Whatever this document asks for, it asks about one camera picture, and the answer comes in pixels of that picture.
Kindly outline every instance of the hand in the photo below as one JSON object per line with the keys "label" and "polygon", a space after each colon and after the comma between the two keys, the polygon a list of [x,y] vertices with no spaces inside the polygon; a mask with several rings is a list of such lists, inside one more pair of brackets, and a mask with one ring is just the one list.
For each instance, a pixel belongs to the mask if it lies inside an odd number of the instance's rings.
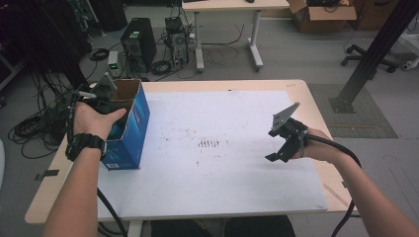
{"label": "hand", "polygon": [[[310,127],[308,128],[308,134],[331,140],[323,131]],[[346,156],[346,154],[322,142],[308,140],[307,145],[304,147],[304,156],[311,157],[312,159],[318,161],[327,161],[328,163],[334,164],[335,161],[337,161],[342,156]],[[293,156],[293,158],[300,158],[299,151]]]}
{"label": "hand", "polygon": [[78,102],[74,116],[74,135],[91,133],[107,140],[112,125],[125,113],[126,109],[120,109],[108,115],[101,115],[88,105]]}

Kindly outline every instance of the blue box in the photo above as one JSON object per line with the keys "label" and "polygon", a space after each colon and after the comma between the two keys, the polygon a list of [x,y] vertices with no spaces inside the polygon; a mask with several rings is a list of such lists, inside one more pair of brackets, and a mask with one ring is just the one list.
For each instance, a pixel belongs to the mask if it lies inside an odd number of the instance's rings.
{"label": "blue box", "polygon": [[107,140],[107,152],[102,163],[108,170],[138,169],[150,109],[140,80],[115,80],[114,83],[117,92],[113,101],[131,103],[131,107],[121,138]]}

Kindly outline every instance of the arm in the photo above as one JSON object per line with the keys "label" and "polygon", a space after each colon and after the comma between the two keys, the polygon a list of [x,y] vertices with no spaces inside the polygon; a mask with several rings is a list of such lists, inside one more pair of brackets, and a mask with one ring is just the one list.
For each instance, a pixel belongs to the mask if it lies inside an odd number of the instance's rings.
{"label": "arm", "polygon": [[[309,129],[308,132],[330,139],[319,130]],[[311,140],[304,153],[336,167],[370,236],[419,236],[418,227],[379,190],[350,156],[329,145]]]}
{"label": "arm", "polygon": [[[122,109],[103,116],[89,106],[78,103],[74,134],[91,133],[106,140],[112,124],[120,119]],[[101,151],[84,148],[49,213],[43,236],[96,236],[98,225],[97,186]]]}

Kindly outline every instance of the scribble marks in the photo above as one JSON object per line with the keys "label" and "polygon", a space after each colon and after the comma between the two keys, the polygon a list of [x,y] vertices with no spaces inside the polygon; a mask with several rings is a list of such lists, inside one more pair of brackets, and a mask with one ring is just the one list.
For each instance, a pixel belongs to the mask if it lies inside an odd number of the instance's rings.
{"label": "scribble marks", "polygon": [[217,147],[219,145],[218,139],[204,137],[198,143],[198,147]]}

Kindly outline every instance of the floor mat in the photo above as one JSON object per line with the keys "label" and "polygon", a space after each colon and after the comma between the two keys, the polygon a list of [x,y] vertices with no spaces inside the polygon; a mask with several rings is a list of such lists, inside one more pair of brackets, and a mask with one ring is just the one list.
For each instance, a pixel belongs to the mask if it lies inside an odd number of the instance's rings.
{"label": "floor mat", "polygon": [[336,98],[343,87],[344,85],[340,84],[308,84],[308,88],[332,136],[397,138],[397,134],[366,88],[361,90],[352,104],[356,110],[354,114],[334,113],[329,98]]}

